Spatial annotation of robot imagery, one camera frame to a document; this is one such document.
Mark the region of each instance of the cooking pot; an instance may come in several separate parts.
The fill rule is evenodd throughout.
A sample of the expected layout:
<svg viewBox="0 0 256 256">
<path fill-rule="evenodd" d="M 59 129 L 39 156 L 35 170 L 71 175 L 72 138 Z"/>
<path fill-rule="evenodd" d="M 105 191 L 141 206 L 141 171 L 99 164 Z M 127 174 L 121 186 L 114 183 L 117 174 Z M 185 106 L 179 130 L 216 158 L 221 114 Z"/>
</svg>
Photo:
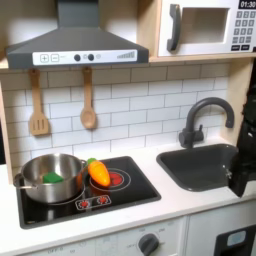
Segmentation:
<svg viewBox="0 0 256 256">
<path fill-rule="evenodd" d="M 66 154 L 49 154 L 34 158 L 27 162 L 21 176 L 25 186 L 18 185 L 18 176 L 14 186 L 25 189 L 27 195 L 41 203 L 58 203 L 66 201 L 78 194 L 83 186 L 83 174 L 86 161 Z M 44 175 L 55 172 L 63 178 L 59 183 L 43 183 Z"/>
</svg>

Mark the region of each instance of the sink basin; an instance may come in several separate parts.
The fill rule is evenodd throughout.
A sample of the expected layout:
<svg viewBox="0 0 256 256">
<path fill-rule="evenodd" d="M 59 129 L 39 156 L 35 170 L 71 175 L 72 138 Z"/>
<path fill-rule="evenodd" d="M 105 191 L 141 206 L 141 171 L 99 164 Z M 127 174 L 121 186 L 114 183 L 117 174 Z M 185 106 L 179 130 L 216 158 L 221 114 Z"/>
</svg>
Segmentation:
<svg viewBox="0 0 256 256">
<path fill-rule="evenodd" d="M 217 144 L 162 153 L 157 162 L 182 188 L 206 191 L 227 186 L 226 170 L 237 148 Z"/>
</svg>

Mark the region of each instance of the oven knob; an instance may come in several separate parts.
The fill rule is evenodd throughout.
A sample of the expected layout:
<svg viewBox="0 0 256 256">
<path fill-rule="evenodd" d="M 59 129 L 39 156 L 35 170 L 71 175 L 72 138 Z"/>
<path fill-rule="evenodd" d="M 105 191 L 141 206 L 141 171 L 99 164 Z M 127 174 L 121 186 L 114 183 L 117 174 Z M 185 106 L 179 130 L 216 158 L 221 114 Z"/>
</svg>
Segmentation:
<svg viewBox="0 0 256 256">
<path fill-rule="evenodd" d="M 150 256 L 159 246 L 159 240 L 154 234 L 143 236 L 139 241 L 139 248 L 144 256 Z"/>
</svg>

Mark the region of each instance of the pot handle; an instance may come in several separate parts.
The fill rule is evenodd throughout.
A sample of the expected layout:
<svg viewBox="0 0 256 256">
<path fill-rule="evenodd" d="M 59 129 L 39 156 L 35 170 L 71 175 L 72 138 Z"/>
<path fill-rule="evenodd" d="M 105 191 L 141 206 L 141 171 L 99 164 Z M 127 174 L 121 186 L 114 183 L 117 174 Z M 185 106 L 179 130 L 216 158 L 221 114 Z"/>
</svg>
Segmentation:
<svg viewBox="0 0 256 256">
<path fill-rule="evenodd" d="M 31 186 L 20 186 L 19 185 L 19 180 L 22 178 L 22 174 L 19 173 L 15 176 L 14 181 L 13 181 L 13 185 L 17 188 L 17 189 L 38 189 L 38 187 L 34 184 L 32 184 Z"/>
</svg>

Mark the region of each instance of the burner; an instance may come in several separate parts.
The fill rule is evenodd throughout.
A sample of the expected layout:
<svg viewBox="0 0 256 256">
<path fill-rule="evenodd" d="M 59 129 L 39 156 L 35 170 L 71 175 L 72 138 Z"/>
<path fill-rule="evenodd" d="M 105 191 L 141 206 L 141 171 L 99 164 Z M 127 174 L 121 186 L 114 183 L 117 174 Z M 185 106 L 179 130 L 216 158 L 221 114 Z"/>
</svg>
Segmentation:
<svg viewBox="0 0 256 256">
<path fill-rule="evenodd" d="M 131 177 L 127 172 L 116 168 L 108 168 L 108 170 L 111 180 L 111 184 L 109 187 L 100 186 L 97 182 L 90 178 L 91 186 L 95 189 L 105 192 L 116 192 L 125 189 L 130 185 Z"/>
</svg>

